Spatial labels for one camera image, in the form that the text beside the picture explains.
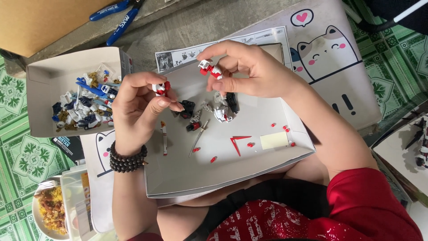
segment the hand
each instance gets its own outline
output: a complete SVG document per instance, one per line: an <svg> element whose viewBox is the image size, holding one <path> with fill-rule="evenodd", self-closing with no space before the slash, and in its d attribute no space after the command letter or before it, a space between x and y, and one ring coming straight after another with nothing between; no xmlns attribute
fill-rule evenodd
<svg viewBox="0 0 428 241"><path fill-rule="evenodd" d="M227 54L217 66L223 78L217 80L209 76L207 91L240 92L264 98L284 97L293 83L306 83L302 78L277 61L257 45L246 45L231 40L207 47L196 58L199 61L213 56ZM234 78L233 73L248 75L250 78Z"/></svg>
<svg viewBox="0 0 428 241"><path fill-rule="evenodd" d="M113 101L116 151L123 156L137 154L153 134L158 115L169 107L184 110L173 90L156 96L152 84L162 84L166 77L154 72L126 75Z"/></svg>

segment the black strap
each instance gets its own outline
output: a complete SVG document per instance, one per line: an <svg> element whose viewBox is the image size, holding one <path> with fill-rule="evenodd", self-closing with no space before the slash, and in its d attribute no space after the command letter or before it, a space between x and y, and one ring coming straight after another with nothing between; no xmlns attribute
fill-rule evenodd
<svg viewBox="0 0 428 241"><path fill-rule="evenodd" d="M232 213L254 200L286 204L309 219L328 217L330 214L326 186L298 179L272 179L231 193L212 205L199 228L184 241L205 241Z"/></svg>

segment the pink heart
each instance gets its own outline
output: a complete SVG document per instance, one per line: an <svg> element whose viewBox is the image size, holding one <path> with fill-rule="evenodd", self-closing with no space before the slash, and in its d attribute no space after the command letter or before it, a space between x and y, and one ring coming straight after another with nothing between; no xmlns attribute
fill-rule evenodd
<svg viewBox="0 0 428 241"><path fill-rule="evenodd" d="M296 19L299 20L300 22L304 22L306 20L306 18L308 17L308 13L305 12L302 15L297 15Z"/></svg>

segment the speech bubble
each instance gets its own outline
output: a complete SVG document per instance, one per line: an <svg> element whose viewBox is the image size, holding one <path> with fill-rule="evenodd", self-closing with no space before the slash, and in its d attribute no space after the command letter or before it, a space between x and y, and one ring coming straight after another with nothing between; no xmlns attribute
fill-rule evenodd
<svg viewBox="0 0 428 241"><path fill-rule="evenodd" d="M314 12L310 9L303 9L291 16L291 23L298 27L305 27L314 19Z"/></svg>

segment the sticky note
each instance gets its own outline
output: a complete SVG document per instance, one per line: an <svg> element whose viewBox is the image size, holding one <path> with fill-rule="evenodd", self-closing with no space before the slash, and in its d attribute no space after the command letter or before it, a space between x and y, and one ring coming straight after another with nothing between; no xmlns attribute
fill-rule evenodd
<svg viewBox="0 0 428 241"><path fill-rule="evenodd" d="M275 134L265 135L260 137L262 149L271 149L288 145L287 132L282 131Z"/></svg>

